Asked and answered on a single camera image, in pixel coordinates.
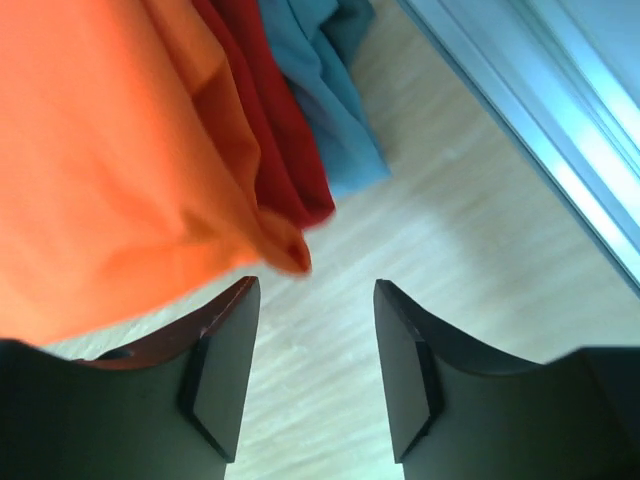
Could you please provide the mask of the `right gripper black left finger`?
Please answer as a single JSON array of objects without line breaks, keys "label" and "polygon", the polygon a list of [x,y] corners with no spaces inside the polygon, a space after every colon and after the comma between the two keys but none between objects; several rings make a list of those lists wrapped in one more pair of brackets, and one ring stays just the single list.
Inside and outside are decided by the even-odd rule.
[{"label": "right gripper black left finger", "polygon": [[5,479],[221,479],[235,459],[260,310],[238,280],[94,360],[1,344]]}]

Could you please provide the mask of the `orange t-shirt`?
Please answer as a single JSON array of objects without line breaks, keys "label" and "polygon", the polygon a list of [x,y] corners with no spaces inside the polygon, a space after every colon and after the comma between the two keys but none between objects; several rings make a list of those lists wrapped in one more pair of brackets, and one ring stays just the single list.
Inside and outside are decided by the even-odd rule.
[{"label": "orange t-shirt", "polygon": [[3,2],[2,336],[48,345],[254,262],[308,272],[259,164],[191,2]]}]

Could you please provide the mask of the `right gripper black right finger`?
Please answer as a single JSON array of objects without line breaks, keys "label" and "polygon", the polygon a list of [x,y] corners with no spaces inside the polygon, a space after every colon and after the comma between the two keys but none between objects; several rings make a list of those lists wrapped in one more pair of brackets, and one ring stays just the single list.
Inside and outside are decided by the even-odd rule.
[{"label": "right gripper black right finger", "polygon": [[394,459],[408,479],[635,479],[639,351],[537,364],[378,280],[374,316]]}]

